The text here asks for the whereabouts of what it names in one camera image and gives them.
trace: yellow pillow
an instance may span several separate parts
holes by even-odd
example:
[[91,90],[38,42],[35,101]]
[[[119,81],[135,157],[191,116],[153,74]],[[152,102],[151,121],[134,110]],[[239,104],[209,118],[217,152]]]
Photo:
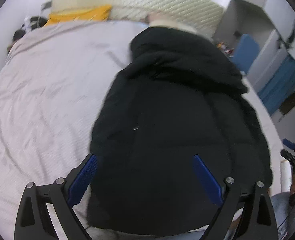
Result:
[[45,26],[74,20],[106,21],[110,15],[111,9],[111,5],[103,5],[90,10],[82,9],[69,11],[68,13],[50,13],[49,20]]

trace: blue gripper pad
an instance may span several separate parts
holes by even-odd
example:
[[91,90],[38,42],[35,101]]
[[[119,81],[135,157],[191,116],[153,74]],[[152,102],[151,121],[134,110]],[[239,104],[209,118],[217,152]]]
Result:
[[97,170],[97,158],[92,155],[87,163],[83,166],[73,183],[68,189],[67,204],[72,207],[81,202],[84,193],[93,179]]
[[222,188],[198,155],[193,157],[193,168],[212,203],[223,205]]

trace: cable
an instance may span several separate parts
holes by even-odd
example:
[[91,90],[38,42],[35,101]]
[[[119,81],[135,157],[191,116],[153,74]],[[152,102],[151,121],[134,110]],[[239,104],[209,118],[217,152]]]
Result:
[[277,228],[277,230],[280,229],[280,227],[285,223],[285,221],[289,218],[289,215],[291,214],[291,212],[293,211],[293,208],[295,207],[295,203],[293,205],[293,207],[291,208],[291,211],[289,212],[289,214],[287,215],[287,217],[284,219],[284,221],[282,222],[282,224],[279,225],[279,227]]

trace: black puffer jacket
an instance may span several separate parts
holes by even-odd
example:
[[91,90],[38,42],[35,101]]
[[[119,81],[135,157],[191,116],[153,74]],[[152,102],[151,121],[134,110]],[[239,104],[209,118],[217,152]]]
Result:
[[193,172],[198,154],[222,184],[272,183],[270,155],[239,71],[208,40],[153,27],[131,43],[95,122],[89,225],[173,235],[209,224],[212,204]]

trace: wall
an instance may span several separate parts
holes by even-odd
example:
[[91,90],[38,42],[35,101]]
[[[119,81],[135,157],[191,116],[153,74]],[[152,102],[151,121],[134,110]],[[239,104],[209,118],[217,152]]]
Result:
[[259,17],[256,12],[248,11],[239,31],[250,34],[262,49],[273,29],[273,24],[266,16],[263,16],[263,13]]
[[231,0],[226,12],[217,27],[214,39],[224,41],[231,48],[235,48],[238,40],[233,35],[235,31],[240,31],[247,12],[243,6],[240,6],[238,0]]

